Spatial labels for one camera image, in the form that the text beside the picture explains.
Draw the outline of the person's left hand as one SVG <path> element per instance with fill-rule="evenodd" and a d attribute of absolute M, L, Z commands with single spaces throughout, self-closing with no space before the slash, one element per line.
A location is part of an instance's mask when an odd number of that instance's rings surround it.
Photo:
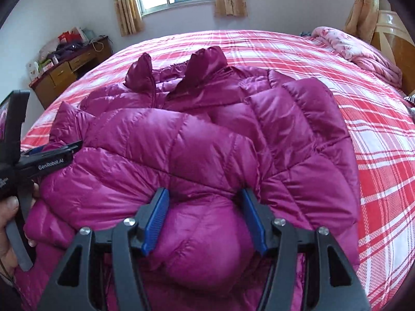
<path fill-rule="evenodd" d="M 9 197 L 1 202 L 1 262 L 4 268 L 1 268 L 1 275 L 4 279 L 13 281 L 14 271 L 18 266 L 18 260 L 11 247 L 5 228 L 18 212 L 18 199 Z"/>

